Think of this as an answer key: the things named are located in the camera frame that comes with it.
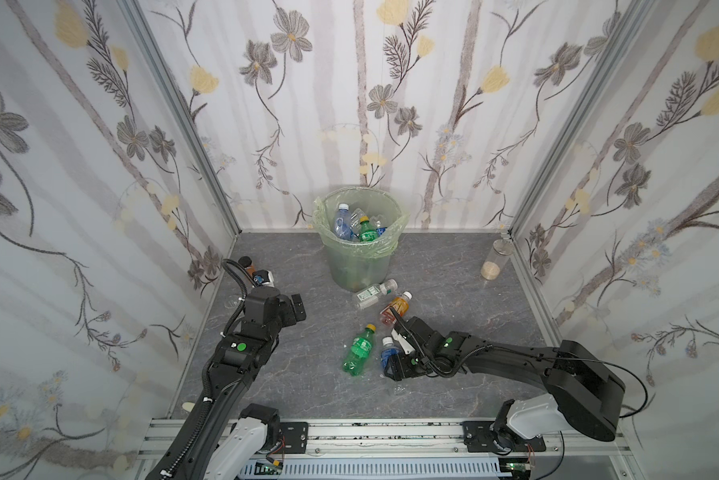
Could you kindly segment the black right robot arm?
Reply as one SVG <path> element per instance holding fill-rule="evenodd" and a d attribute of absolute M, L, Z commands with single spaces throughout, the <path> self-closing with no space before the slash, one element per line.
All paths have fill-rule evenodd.
<path fill-rule="evenodd" d="M 617 437 L 625 384 L 577 342 L 523 347 L 465 332 L 443 335 L 418 317 L 397 322 L 393 335 L 403 351 L 389 355 L 383 373 L 396 382 L 485 374 L 543 392 L 529 400 L 505 401 L 485 432 L 467 434 L 468 444 L 507 455 L 531 449 L 533 440 L 547 433 L 575 430 L 600 442 Z"/>

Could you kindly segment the tall clear bottle blue cap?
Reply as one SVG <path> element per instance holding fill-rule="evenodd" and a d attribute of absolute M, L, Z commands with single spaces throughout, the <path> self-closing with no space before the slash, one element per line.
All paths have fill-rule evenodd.
<path fill-rule="evenodd" d="M 339 204 L 332 226 L 333 234 L 340 240 L 350 241 L 352 238 L 351 212 L 346 203 Z"/>

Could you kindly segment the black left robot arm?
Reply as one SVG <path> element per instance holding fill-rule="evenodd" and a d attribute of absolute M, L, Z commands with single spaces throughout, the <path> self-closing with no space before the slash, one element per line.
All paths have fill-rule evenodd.
<path fill-rule="evenodd" d="M 306 319 L 302 297 L 257 286 L 239 301 L 201 371 L 193 410 L 148 479 L 204 479 L 233 407 L 271 358 L 283 328 Z"/>

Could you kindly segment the orange red drink bottle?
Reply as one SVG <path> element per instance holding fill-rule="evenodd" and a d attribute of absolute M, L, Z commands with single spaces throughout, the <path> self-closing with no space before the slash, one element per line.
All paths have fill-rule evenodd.
<path fill-rule="evenodd" d="M 397 321 L 397 317 L 403 317 L 405 313 L 409 311 L 411 300 L 413 300 L 413 294 L 408 291 L 403 292 L 403 294 L 397 296 L 397 298 L 393 299 L 389 305 L 381 310 L 381 317 L 379 317 L 379 319 L 383 324 L 393 326 L 395 321 Z"/>

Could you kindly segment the clear bottle green white label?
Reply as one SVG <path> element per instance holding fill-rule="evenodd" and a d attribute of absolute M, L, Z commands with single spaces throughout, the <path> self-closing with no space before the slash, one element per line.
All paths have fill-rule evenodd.
<path fill-rule="evenodd" d="M 358 310 L 365 310 L 381 301 L 381 299 L 395 293 L 399 284 L 394 279 L 387 279 L 383 283 L 373 284 L 355 294 L 355 306 Z"/>

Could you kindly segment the blue label bottle white cap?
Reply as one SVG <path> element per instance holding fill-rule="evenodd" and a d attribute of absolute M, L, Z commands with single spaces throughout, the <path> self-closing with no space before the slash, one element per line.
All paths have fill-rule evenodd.
<path fill-rule="evenodd" d="M 389 363 L 389 358 L 393 355 L 397 355 L 399 353 L 399 350 L 397 349 L 397 344 L 395 344 L 395 340 L 391 338 L 391 336 L 383 337 L 383 344 L 381 344 L 381 371 L 385 372 L 387 370 L 387 363 Z"/>

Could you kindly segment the green Sprite bottle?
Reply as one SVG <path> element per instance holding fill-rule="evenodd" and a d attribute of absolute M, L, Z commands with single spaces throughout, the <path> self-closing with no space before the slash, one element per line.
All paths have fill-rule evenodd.
<path fill-rule="evenodd" d="M 377 326 L 367 324 L 363 333 L 357 335 L 349 347 L 347 356 L 342 364 L 342 370 L 351 376 L 359 376 L 363 373 L 365 363 L 371 357 L 375 348 L 375 334 Z"/>
<path fill-rule="evenodd" d="M 361 243 L 373 242 L 379 238 L 377 230 L 373 227 L 371 220 L 369 220 L 367 216 L 363 216 L 359 219 L 358 238 Z"/>

